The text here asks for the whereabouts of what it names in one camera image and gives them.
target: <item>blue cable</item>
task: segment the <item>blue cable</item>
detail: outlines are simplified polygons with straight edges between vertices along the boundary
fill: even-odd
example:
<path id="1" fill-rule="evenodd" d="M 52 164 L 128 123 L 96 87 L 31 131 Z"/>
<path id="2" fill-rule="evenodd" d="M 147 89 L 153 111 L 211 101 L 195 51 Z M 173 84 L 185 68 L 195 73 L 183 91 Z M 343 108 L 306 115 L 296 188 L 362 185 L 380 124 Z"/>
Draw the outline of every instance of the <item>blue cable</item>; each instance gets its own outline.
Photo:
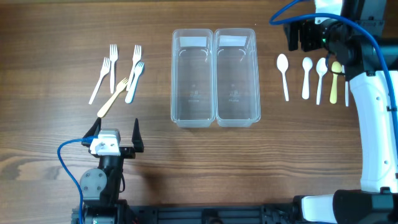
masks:
<path id="1" fill-rule="evenodd" d="M 356 29 L 358 32 L 362 33 L 373 45 L 374 50 L 377 53 L 377 56 L 379 57 L 379 61 L 381 64 L 381 67 L 384 71 L 384 76 L 386 78 L 386 82 L 387 82 L 387 87 L 388 87 L 388 91 L 390 94 L 390 101 L 391 101 L 391 115 L 392 115 L 392 125 L 394 128 L 394 136 L 395 136 L 395 141 L 396 141 L 396 151 L 397 151 L 397 155 L 398 155 L 398 117 L 397 117 L 397 104 L 396 104 L 396 96 L 394 93 L 394 87 L 392 86 L 392 80 L 391 80 L 391 76 L 390 73 L 388 71 L 388 66 L 386 63 L 386 59 L 384 58 L 380 46 L 378 44 L 378 42 L 376 41 L 376 39 L 366 30 L 363 29 L 360 25 L 358 25 L 357 23 L 342 17 L 342 16 L 337 16 L 334 14 L 329 14 L 329 13 L 314 13 L 314 14 L 305 14 L 302 16 L 296 16 L 296 17 L 291 17 L 288 19 L 283 19 L 281 21 L 274 21 L 278 16 L 280 16 L 283 12 L 285 12 L 288 8 L 294 6 L 295 4 L 297 4 L 298 2 L 303 2 L 303 1 L 309 1 L 309 0 L 294 0 L 292 1 L 290 4 L 286 5 L 285 7 L 283 7 L 281 10 L 279 10 L 277 13 L 275 13 L 270 19 L 269 19 L 269 24 L 270 25 L 281 25 L 281 24 L 288 24 L 291 22 L 297 22 L 297 21 L 303 21 L 303 20 L 307 20 L 307 19 L 314 19 L 316 17 L 327 17 L 330 19 L 336 19 L 337 21 L 340 21 L 346 25 L 351 26 L 352 28 Z"/>
<path id="2" fill-rule="evenodd" d="M 66 146 L 67 144 L 70 143 L 74 143 L 74 142 L 82 142 L 82 141 L 86 141 L 86 142 L 92 142 L 92 140 L 96 138 L 94 136 L 92 137 L 88 137 L 88 138 L 83 138 L 83 139 L 73 139 L 73 140 L 69 140 L 66 141 L 64 143 L 62 143 L 57 150 L 57 154 L 58 154 L 58 159 L 61 162 L 62 167 L 65 169 L 65 171 L 67 172 L 67 174 L 70 176 L 70 178 L 72 178 L 72 180 L 74 181 L 74 183 L 77 186 L 77 189 L 79 190 L 79 194 L 80 194 L 80 204 L 79 204 L 79 224 L 84 224 L 83 223 L 83 192 L 81 191 L 80 185 L 77 182 L 77 180 L 74 178 L 74 176 L 72 175 L 72 173 L 68 170 L 67 166 L 65 165 L 65 163 L 63 162 L 62 158 L 61 158 L 61 149 L 63 146 Z"/>

